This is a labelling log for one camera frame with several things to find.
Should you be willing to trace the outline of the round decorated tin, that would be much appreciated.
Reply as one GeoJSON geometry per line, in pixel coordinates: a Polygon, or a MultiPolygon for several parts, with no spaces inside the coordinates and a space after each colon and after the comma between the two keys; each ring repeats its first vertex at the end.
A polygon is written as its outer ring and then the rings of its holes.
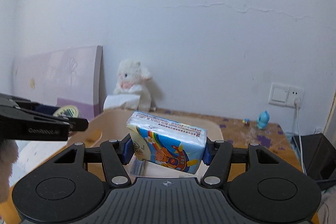
{"type": "Polygon", "coordinates": [[[66,105],[58,108],[52,115],[54,117],[80,118],[81,112],[74,105],[66,105]]]}

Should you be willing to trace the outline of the white card box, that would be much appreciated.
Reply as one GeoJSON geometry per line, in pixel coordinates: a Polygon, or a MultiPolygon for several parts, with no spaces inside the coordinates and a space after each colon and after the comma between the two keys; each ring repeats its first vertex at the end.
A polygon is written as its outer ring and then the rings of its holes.
{"type": "Polygon", "coordinates": [[[138,160],[136,157],[131,165],[130,174],[134,177],[143,176],[145,173],[146,161],[138,160]]]}

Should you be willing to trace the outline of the colourful tissue pack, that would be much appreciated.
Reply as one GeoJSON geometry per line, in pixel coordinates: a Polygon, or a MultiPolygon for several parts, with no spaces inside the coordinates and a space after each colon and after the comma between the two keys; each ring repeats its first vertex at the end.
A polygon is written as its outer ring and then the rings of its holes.
{"type": "Polygon", "coordinates": [[[184,173],[196,174],[207,143],[207,130],[135,111],[127,120],[135,156],[184,173]]]}

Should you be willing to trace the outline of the purple bed headboard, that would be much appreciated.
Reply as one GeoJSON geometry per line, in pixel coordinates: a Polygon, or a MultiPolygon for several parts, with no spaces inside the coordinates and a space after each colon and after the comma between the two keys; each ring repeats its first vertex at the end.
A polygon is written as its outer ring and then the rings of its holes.
{"type": "Polygon", "coordinates": [[[102,46],[17,57],[13,94],[44,105],[76,106],[90,121],[100,113],[101,57],[102,46]]]}

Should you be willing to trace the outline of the gold tissue box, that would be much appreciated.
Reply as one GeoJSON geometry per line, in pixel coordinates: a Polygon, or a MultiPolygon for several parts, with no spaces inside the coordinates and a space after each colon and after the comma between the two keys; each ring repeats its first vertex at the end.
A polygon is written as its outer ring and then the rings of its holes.
{"type": "Polygon", "coordinates": [[[139,105],[140,95],[138,94],[117,94],[108,95],[104,101],[103,110],[110,109],[131,109],[136,110],[139,105]]]}

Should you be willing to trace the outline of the small blue bird figurine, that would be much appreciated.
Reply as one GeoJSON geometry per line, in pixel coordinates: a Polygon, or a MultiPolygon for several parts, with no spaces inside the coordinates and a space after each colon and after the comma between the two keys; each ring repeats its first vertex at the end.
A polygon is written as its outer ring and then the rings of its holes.
{"type": "Polygon", "coordinates": [[[270,116],[267,111],[261,112],[258,119],[256,120],[256,126],[260,130],[266,129],[270,116]]]}

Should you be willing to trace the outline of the white plush lamb toy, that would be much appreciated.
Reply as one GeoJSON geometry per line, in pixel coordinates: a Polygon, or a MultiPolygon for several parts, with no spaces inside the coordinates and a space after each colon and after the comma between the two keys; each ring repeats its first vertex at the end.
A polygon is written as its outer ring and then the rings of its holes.
{"type": "Polygon", "coordinates": [[[139,95],[139,111],[148,112],[151,107],[151,94],[146,83],[151,80],[149,70],[140,61],[126,59],[120,62],[117,70],[117,83],[113,91],[118,94],[139,95]]]}

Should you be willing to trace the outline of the white wall switch socket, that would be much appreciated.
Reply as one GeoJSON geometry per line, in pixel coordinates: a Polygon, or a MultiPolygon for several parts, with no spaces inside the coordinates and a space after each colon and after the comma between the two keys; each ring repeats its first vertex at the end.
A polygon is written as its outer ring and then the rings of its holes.
{"type": "Polygon", "coordinates": [[[305,94],[304,88],[280,83],[272,83],[268,104],[299,109],[305,94]]]}

